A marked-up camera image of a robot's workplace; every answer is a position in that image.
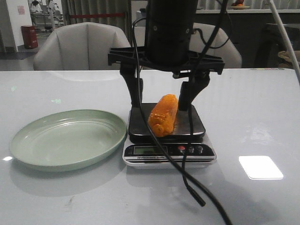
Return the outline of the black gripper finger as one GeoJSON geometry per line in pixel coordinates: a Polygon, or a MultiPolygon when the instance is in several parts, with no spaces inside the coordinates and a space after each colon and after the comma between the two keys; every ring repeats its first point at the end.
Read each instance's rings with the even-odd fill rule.
{"type": "Polygon", "coordinates": [[[120,74],[124,78],[129,94],[131,97],[131,105],[133,107],[139,107],[139,98],[138,98],[138,79],[135,77],[136,65],[121,63],[120,64],[120,74]]]}
{"type": "Polygon", "coordinates": [[[208,86],[209,82],[209,75],[196,76],[194,82],[184,81],[180,89],[179,110],[187,111],[195,97],[208,86]]]}

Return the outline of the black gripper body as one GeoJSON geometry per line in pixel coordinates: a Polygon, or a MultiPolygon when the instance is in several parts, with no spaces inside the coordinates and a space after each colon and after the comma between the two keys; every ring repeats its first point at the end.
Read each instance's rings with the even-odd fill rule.
{"type": "Polygon", "coordinates": [[[111,48],[108,53],[108,64],[120,64],[120,74],[125,79],[134,79],[136,72],[136,62],[142,67],[165,72],[180,73],[182,71],[209,71],[222,74],[225,63],[221,57],[205,55],[199,60],[199,52],[188,51],[188,61],[177,66],[159,65],[146,58],[145,47],[139,46],[137,51],[134,47],[111,48]]]}

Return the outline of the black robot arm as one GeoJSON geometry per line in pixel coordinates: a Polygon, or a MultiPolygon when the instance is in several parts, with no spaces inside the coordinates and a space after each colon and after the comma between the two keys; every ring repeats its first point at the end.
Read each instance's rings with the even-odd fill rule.
{"type": "Polygon", "coordinates": [[[135,76],[140,66],[172,72],[173,77],[189,78],[180,90],[179,109],[186,111],[194,98],[208,86],[211,71],[221,74],[224,62],[220,57],[206,55],[215,39],[224,15],[227,1],[221,4],[218,21],[201,52],[189,50],[196,14],[196,0],[149,0],[146,7],[145,44],[125,48],[111,48],[108,64],[120,63],[131,97],[138,108],[142,98],[142,80],[135,76]]]}

